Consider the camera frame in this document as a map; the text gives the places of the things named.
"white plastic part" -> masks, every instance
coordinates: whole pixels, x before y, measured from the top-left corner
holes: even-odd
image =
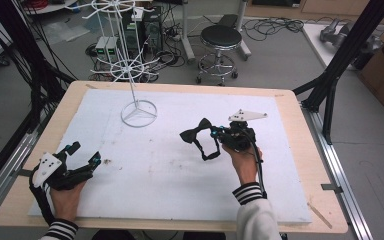
[[[61,163],[62,162],[52,156],[52,154],[48,152],[45,153],[40,159],[39,169],[36,172],[36,179],[34,180],[34,187],[42,186],[46,179],[61,166]]]
[[[267,113],[256,113],[239,109],[237,113],[229,117],[229,121],[245,122],[254,119],[266,118],[267,116]]]
[[[143,18],[143,8],[135,8],[132,13],[132,21],[140,22]]]

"white board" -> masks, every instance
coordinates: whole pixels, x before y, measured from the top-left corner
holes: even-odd
[[[133,219],[235,221],[239,203],[232,191],[239,180],[230,157],[204,162],[194,144],[179,134],[202,118],[228,126],[239,109],[267,113],[249,121],[264,152],[264,184],[280,223],[311,222],[294,160],[275,99],[272,97],[171,92],[136,92],[158,108],[151,125],[132,128],[121,121],[130,91],[88,90],[63,136],[59,149],[79,141],[82,147],[67,160],[81,167],[99,151],[101,164],[88,181],[78,215]],[[206,154],[215,151],[209,130],[198,134]],[[40,215],[33,204],[30,215]]]

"wire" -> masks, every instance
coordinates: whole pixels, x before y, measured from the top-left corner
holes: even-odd
[[[212,23],[212,24],[217,24],[216,22],[213,22],[213,21],[211,21],[211,19],[209,19],[207,16],[205,16],[205,15],[202,15],[202,17],[203,18],[205,18],[205,19],[207,19],[210,23]]]
[[[287,29],[293,33],[302,32],[304,23],[300,20],[292,20],[288,18],[267,18],[253,19],[242,25],[242,29],[249,38],[255,41],[264,41],[268,36],[278,33],[282,29]],[[250,35],[251,31],[255,31],[262,37],[257,38]]]
[[[255,157],[255,164],[257,165],[258,182],[259,182],[259,185],[261,188],[261,193],[263,194],[263,198],[267,199],[267,192],[266,192],[266,189],[264,187],[264,181],[263,181],[263,167],[261,165],[261,163],[263,161],[261,160],[261,157],[260,157],[260,154],[258,151],[258,147],[255,144],[255,142],[253,141],[253,139],[251,138],[251,136],[249,136],[249,134],[244,129],[242,129],[242,133],[248,139],[248,141],[251,143],[252,150],[254,152],[254,157]]]
[[[190,30],[190,31],[188,32],[188,37],[190,37],[189,34],[191,34],[193,31],[195,31],[195,29],[196,29],[199,25],[201,25],[201,24],[203,24],[203,23],[208,23],[208,22],[210,22],[210,23],[212,23],[212,24],[215,24],[215,23],[211,22],[210,20],[200,22],[200,23],[198,23],[192,30]]]
[[[309,20],[305,21],[304,23],[305,23],[305,24],[307,24],[307,23],[309,23],[309,22],[318,23],[318,22],[320,22],[320,21],[323,20],[323,19],[327,19],[327,20],[329,20],[330,22],[334,20],[334,19],[331,18],[331,17],[321,17],[321,18],[319,18],[319,19],[317,19],[317,20],[309,19]],[[340,19],[340,20],[339,20],[339,23],[349,23],[349,22],[352,22],[352,20],[350,20],[350,19]]]

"black metal pole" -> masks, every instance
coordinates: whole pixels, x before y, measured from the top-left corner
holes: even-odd
[[[358,51],[367,41],[376,27],[384,18],[384,0],[371,0],[357,19],[345,41],[339,47],[326,70],[316,79],[296,89],[296,95],[313,88],[310,96],[302,102],[304,108],[317,112],[320,104],[326,99],[325,116],[323,119],[323,136],[329,144],[331,141],[331,125],[336,85]]]

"wire hanger stand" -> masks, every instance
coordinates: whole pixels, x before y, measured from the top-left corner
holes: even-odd
[[[144,1],[145,0],[137,0],[137,1],[100,0],[99,2],[97,2],[97,0],[93,0],[91,3],[76,7],[76,8],[82,8],[82,7],[91,6],[94,9],[94,12],[91,13],[89,16],[83,17],[84,19],[89,19],[93,15],[99,12],[106,13],[108,15],[108,19],[110,22],[111,35],[113,39],[116,39],[116,33],[114,31],[114,27],[112,24],[112,17],[111,17],[111,15],[114,15],[114,18],[117,24],[117,30],[120,33],[119,35],[121,38],[121,44],[120,44],[121,49],[119,48],[118,44],[115,44],[118,61],[112,63],[111,61],[104,61],[98,58],[98,61],[109,65],[110,69],[108,71],[95,71],[95,70],[91,70],[91,71],[93,73],[98,73],[98,74],[111,74],[114,77],[113,82],[117,82],[119,80],[129,81],[133,101],[127,104],[122,109],[121,120],[126,125],[130,127],[136,127],[136,128],[150,125],[155,121],[155,119],[158,116],[157,107],[155,106],[155,104],[153,104],[151,101],[148,101],[148,100],[138,100],[136,98],[134,87],[136,87],[135,79],[139,78],[141,75],[143,74],[147,74],[148,76],[158,75],[157,73],[152,73],[147,71],[147,69],[149,69],[148,67],[149,65],[157,63],[159,59],[155,59],[153,61],[143,63],[142,61],[143,46],[139,45],[137,27],[135,27],[135,30],[136,30],[136,42],[137,42],[137,47],[139,49],[139,53],[136,56],[136,58],[130,59],[128,54],[126,37],[124,34],[124,28],[120,26],[122,26],[121,25],[122,19],[123,19],[123,16],[121,15],[122,12],[133,10],[133,12],[135,13],[136,9],[140,9],[144,12],[153,11],[153,10],[144,9],[143,7],[136,7],[136,2],[144,2]],[[99,24],[101,26],[102,36],[105,37],[100,14],[97,14],[97,16],[98,16]]]

